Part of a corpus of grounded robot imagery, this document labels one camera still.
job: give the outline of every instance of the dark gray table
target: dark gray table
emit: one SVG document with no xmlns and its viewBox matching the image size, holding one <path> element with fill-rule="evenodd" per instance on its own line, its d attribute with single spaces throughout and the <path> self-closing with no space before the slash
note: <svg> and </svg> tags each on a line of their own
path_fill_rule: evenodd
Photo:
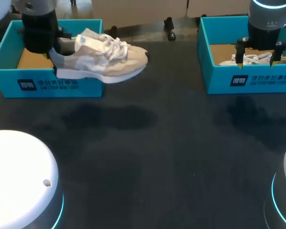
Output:
<svg viewBox="0 0 286 229">
<path fill-rule="evenodd" d="M 194 42 L 137 45 L 151 63 L 103 98 L 0 94 L 0 129 L 36 136 L 57 159 L 66 228 L 265 229 L 286 94 L 206 95 Z"/>
</svg>

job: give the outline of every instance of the logo on box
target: logo on box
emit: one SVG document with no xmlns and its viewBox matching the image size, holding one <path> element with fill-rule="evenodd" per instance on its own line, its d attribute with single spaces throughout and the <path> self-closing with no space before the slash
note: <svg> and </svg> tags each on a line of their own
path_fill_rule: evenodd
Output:
<svg viewBox="0 0 286 229">
<path fill-rule="evenodd" d="M 245 86 L 248 79 L 248 75 L 234 75 L 230 86 Z"/>
<path fill-rule="evenodd" d="M 36 91 L 37 88 L 33 80 L 18 80 L 18 84 L 23 91 Z"/>
</svg>

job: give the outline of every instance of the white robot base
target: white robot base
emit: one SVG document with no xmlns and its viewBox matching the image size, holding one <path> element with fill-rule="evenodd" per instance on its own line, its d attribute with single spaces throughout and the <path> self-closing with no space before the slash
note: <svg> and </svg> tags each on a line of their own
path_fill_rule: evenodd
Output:
<svg viewBox="0 0 286 229">
<path fill-rule="evenodd" d="M 63 214 L 49 148 L 29 134 L 0 130 L 0 229 L 62 229 Z"/>
<path fill-rule="evenodd" d="M 264 217 L 269 229 L 286 229 L 286 153 L 265 199 Z"/>
</svg>

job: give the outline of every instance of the beige sneaker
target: beige sneaker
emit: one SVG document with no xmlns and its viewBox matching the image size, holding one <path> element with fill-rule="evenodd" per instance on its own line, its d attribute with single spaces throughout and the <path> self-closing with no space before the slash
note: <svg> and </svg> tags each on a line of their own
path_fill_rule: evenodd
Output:
<svg viewBox="0 0 286 229">
<path fill-rule="evenodd" d="M 61 39 L 61 49 L 74 53 L 64 56 L 54 49 L 49 52 L 57 67 L 57 78 L 62 79 L 95 78 L 104 83 L 118 83 L 143 71 L 149 58 L 143 48 L 89 29 L 76 38 Z"/>
</svg>

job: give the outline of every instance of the blue box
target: blue box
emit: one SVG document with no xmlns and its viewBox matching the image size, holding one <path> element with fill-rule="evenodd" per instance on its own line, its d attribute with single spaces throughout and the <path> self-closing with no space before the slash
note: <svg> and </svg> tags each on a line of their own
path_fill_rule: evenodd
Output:
<svg viewBox="0 0 286 229">
<path fill-rule="evenodd" d="M 89 28 L 102 33 L 102 20 L 58 20 L 58 25 L 76 36 Z M 54 70 L 17 69 L 24 43 L 19 34 L 22 21 L 12 21 L 0 44 L 0 90 L 5 98 L 101 97 L 97 79 L 61 80 Z"/>
<path fill-rule="evenodd" d="M 286 92 L 286 64 L 244 65 L 242 69 L 214 64 L 210 45 L 235 44 L 237 39 L 248 37 L 247 24 L 247 16 L 201 18 L 197 51 L 208 94 Z M 286 28 L 278 40 L 286 41 Z"/>
</svg>

